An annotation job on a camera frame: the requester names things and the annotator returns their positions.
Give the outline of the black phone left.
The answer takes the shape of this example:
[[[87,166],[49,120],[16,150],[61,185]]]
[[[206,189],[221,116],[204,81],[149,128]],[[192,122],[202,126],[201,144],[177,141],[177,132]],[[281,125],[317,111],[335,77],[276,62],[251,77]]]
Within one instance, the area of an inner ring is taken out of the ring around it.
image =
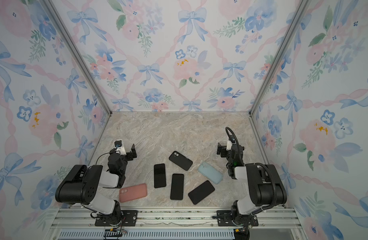
[[[166,185],[167,181],[165,164],[154,165],[154,188],[164,188]]]

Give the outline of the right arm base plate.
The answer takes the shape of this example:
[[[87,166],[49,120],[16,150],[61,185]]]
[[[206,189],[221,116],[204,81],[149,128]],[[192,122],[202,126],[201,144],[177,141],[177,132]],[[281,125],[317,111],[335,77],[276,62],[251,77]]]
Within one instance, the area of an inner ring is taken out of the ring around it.
[[[212,218],[217,220],[219,227],[252,228],[259,226],[259,222],[256,216],[232,213],[231,210],[218,210],[216,211],[216,216],[213,216]]]

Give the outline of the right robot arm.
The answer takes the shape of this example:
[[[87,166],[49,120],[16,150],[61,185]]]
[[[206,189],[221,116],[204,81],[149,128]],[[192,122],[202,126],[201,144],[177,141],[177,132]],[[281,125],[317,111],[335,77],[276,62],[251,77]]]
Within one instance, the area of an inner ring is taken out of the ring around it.
[[[244,149],[230,142],[225,146],[218,143],[217,146],[217,155],[227,159],[229,177],[233,180],[246,180],[248,183],[247,196],[235,201],[230,211],[217,211],[213,218],[220,221],[219,226],[256,226],[259,213],[287,202],[287,192],[275,166],[245,164],[242,159]]]

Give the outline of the light blue phone case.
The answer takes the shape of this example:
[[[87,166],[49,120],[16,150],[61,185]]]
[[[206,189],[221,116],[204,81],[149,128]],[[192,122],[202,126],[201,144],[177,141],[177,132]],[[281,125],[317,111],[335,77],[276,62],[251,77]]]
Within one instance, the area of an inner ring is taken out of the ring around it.
[[[199,165],[198,172],[216,185],[223,180],[223,174],[206,162]]]

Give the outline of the blue phone black screen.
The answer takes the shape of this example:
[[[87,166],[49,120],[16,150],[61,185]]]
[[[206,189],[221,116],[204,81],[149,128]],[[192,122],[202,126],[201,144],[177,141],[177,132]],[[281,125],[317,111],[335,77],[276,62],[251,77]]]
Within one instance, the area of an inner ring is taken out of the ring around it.
[[[184,198],[184,174],[173,174],[170,199],[181,201]]]

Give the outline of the aluminium corner post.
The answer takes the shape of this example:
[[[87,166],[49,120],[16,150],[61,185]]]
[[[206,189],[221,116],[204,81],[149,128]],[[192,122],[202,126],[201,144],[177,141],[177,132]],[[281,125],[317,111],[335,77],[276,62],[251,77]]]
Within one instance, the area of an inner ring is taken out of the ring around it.
[[[90,87],[93,89],[94,94],[97,96],[99,102],[104,107],[105,112],[111,116],[113,113],[107,101],[105,100],[102,92],[99,89],[99,86],[96,84],[95,80],[93,79],[88,66],[86,65],[83,56],[81,55],[79,49],[77,48],[76,44],[73,41],[73,38],[71,34],[69,33],[65,23],[63,22],[60,14],[58,13],[55,5],[52,3],[52,1],[40,1],[40,4],[45,9],[46,13],[49,15],[50,19],[54,22],[56,25],[56,28],[60,32],[61,36],[66,41],[67,47],[70,51],[70,53],[73,56],[73,59],[77,63],[77,66],[83,73],[83,75],[86,77],[86,80],[88,81]]]
[[[265,95],[265,91],[268,87],[268,85],[271,83],[271,79],[272,77],[275,75],[275,72],[278,68],[278,66],[281,65],[281,61],[289,47],[290,41],[292,40],[295,32],[296,32],[296,28],[299,26],[302,18],[304,17],[304,15],[306,14],[306,10],[308,8],[310,4],[310,1],[308,0],[302,0],[300,1],[299,6],[297,7],[295,14],[293,16],[293,18],[291,19],[291,24],[289,25],[289,27],[287,28],[287,31],[284,35],[283,40],[281,41],[281,44],[279,45],[279,49],[275,54],[275,58],[273,61],[272,66],[270,67],[262,85],[259,88],[259,92],[255,98],[255,101],[249,111],[250,117],[252,118],[255,114],[256,111],[259,108],[260,105],[260,101],[263,98],[263,96]]]

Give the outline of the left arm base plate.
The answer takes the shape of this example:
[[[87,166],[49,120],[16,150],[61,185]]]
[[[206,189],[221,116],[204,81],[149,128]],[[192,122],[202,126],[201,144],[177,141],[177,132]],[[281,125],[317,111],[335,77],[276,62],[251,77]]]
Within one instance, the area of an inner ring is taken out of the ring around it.
[[[137,210],[122,210],[111,215],[98,214],[95,217],[96,227],[134,227],[138,218]]]

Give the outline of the black phone right tilted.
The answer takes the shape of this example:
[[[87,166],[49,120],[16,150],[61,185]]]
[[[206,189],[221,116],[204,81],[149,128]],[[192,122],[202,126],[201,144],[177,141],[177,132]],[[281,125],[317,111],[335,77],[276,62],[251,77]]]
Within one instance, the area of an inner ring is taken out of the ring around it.
[[[194,205],[197,205],[207,196],[215,191],[214,186],[211,184],[210,181],[205,181],[200,184],[198,187],[193,189],[188,193],[188,196]]]

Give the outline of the right aluminium corner post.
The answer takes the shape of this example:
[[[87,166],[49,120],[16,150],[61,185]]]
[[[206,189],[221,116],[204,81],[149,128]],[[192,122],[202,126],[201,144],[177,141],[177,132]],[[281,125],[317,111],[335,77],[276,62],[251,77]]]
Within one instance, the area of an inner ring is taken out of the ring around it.
[[[295,14],[293,16],[293,18],[291,19],[291,24],[289,25],[289,27],[287,28],[287,31],[284,35],[283,40],[281,41],[281,44],[279,45],[279,49],[275,54],[275,58],[273,61],[272,66],[270,67],[262,85],[259,88],[259,92],[255,98],[255,101],[249,111],[250,117],[252,118],[255,114],[256,111],[259,108],[260,105],[260,101],[263,98],[263,96],[265,95],[265,91],[268,87],[268,85],[271,83],[271,79],[272,77],[275,75],[275,72],[278,68],[278,66],[281,65],[281,61],[289,47],[290,41],[292,40],[295,32],[296,32],[296,28],[299,26],[302,18],[304,17],[304,15],[306,14],[306,10],[308,8],[310,4],[310,1],[308,0],[302,0],[300,1],[299,6],[297,7]]]

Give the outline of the aluminium rail frame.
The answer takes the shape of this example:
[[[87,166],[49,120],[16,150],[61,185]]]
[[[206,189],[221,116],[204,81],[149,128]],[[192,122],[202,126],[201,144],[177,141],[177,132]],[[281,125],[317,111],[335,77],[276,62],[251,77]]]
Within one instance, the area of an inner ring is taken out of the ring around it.
[[[124,224],[111,231],[95,225],[86,209],[60,209],[46,240],[305,240],[296,211],[275,207],[237,226],[226,208],[123,207]]]

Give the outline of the left aluminium corner post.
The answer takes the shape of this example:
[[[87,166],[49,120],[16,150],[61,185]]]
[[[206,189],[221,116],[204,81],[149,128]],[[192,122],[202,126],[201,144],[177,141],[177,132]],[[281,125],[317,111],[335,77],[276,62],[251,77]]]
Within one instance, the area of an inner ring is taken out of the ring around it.
[[[102,92],[99,89],[99,86],[96,84],[95,80],[93,79],[88,66],[86,65],[83,56],[81,55],[79,49],[77,48],[76,44],[73,41],[73,38],[71,34],[69,33],[65,23],[63,22],[60,14],[58,13],[55,5],[52,3],[52,1],[40,1],[40,4],[45,9],[46,13],[49,15],[50,19],[54,22],[56,25],[56,28],[60,32],[61,36],[66,41],[67,47],[70,51],[70,53],[73,56],[73,59],[77,63],[77,66],[83,73],[83,75],[86,77],[86,80],[88,81],[90,87],[93,89],[94,94],[97,96],[99,102],[104,107],[105,112],[111,116],[113,113],[107,101],[105,100]]]

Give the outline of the black phone case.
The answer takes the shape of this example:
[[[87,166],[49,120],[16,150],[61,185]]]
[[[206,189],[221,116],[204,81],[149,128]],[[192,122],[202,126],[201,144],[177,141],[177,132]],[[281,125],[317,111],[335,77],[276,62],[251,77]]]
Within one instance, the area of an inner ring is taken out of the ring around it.
[[[169,156],[169,160],[185,171],[188,171],[193,165],[193,162],[190,159],[188,159],[187,157],[185,157],[184,155],[182,155],[177,151],[174,151]]]

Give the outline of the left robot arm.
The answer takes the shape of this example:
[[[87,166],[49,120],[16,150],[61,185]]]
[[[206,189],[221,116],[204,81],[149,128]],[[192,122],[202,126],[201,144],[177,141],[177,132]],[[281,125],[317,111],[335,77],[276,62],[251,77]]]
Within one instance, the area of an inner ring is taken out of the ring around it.
[[[108,170],[102,165],[75,165],[58,186],[55,199],[69,205],[80,204],[96,213],[97,221],[110,226],[119,226],[125,220],[120,203],[98,192],[98,188],[120,189],[126,180],[129,161],[137,158],[135,145],[127,152],[121,140],[108,153]]]

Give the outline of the pink phone case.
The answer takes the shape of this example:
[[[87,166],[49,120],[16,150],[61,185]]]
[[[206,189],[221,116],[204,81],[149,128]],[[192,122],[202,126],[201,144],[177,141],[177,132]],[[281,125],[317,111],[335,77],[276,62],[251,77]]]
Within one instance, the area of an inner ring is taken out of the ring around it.
[[[147,184],[140,184],[136,186],[122,188],[119,191],[120,203],[125,203],[133,200],[145,198],[148,195]]]

